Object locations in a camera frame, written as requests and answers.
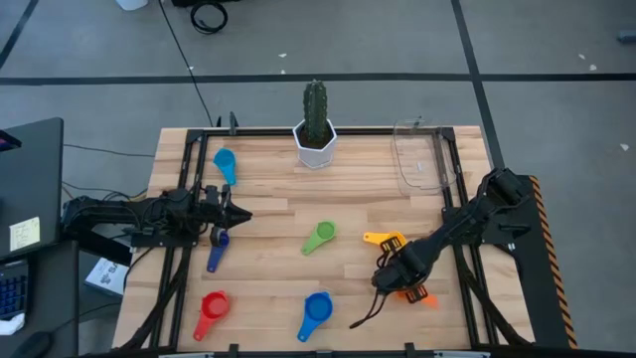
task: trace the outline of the computer monitor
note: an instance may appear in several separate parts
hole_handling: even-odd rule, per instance
[[[0,150],[0,261],[59,240],[64,122],[45,119],[5,133],[5,148],[13,147]]]

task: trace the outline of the potted cactus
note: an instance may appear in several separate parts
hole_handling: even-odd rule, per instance
[[[298,159],[317,169],[331,163],[336,149],[336,131],[327,119],[327,89],[320,81],[307,84],[303,94],[305,119],[293,129]]]

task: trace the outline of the white hexagonal pot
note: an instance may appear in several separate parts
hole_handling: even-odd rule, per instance
[[[296,139],[296,146],[298,147],[298,159],[311,169],[318,169],[331,164],[331,161],[334,160],[334,151],[336,150],[336,141],[338,139],[338,135],[336,134],[334,126],[331,124],[331,120],[327,119],[327,124],[329,124],[329,129],[334,136],[322,149],[305,148],[300,145],[300,141],[298,141],[298,134],[303,124],[305,124],[304,119],[293,129],[294,139]]]

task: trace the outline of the paper label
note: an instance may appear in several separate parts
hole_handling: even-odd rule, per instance
[[[40,218],[25,220],[9,227],[12,252],[40,242]]]

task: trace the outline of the cactus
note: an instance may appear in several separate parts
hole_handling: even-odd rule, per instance
[[[307,139],[314,146],[321,145],[327,140],[329,129],[327,127],[327,89],[320,81],[312,81],[307,84],[303,94],[305,108],[304,130]]]

